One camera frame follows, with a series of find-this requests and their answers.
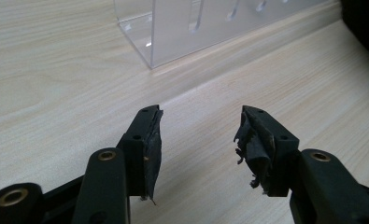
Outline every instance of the wood grain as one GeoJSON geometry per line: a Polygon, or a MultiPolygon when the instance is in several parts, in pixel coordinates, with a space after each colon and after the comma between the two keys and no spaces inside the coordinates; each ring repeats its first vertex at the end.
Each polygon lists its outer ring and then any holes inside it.
{"type": "Polygon", "coordinates": [[[338,16],[338,5],[315,7],[149,70],[111,1],[0,1],[0,189],[47,192],[82,175],[154,104],[164,110],[158,206],[133,198],[133,223],[293,222],[288,199],[252,189],[236,165],[242,105],[369,186],[369,53],[338,16]]]}

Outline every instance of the light wood surface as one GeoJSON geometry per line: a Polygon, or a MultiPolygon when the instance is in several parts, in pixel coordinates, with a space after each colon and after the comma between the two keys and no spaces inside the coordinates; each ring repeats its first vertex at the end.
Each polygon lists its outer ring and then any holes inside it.
{"type": "Polygon", "coordinates": [[[132,198],[133,223],[293,222],[289,199],[252,189],[251,171],[236,165],[242,105],[268,111],[300,149],[332,152],[369,186],[369,53],[334,19],[339,6],[154,70],[113,8],[0,1],[0,189],[34,182],[47,192],[82,175],[95,150],[114,147],[136,111],[155,104],[164,110],[158,206],[132,198]]]}

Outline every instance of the wooden table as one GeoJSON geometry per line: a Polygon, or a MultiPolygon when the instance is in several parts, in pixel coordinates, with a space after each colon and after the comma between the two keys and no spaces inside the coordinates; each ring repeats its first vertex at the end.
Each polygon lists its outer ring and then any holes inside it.
{"type": "Polygon", "coordinates": [[[339,5],[298,15],[149,70],[106,1],[0,0],[0,189],[44,192],[114,147],[135,113],[159,104],[163,161],[155,201],[133,223],[292,223],[236,165],[242,105],[337,156],[369,186],[369,53],[339,5]]]}

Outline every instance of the clear acrylic box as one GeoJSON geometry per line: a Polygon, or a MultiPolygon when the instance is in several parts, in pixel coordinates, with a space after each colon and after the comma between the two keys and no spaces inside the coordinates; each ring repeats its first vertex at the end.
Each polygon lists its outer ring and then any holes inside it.
{"type": "Polygon", "coordinates": [[[114,0],[120,28],[154,68],[328,0],[114,0]]]}

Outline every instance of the transparent plastic container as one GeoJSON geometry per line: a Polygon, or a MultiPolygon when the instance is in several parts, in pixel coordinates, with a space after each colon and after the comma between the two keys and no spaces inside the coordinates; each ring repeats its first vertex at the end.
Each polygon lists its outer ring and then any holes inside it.
{"type": "Polygon", "coordinates": [[[114,0],[120,28],[154,68],[328,0],[114,0]]]}

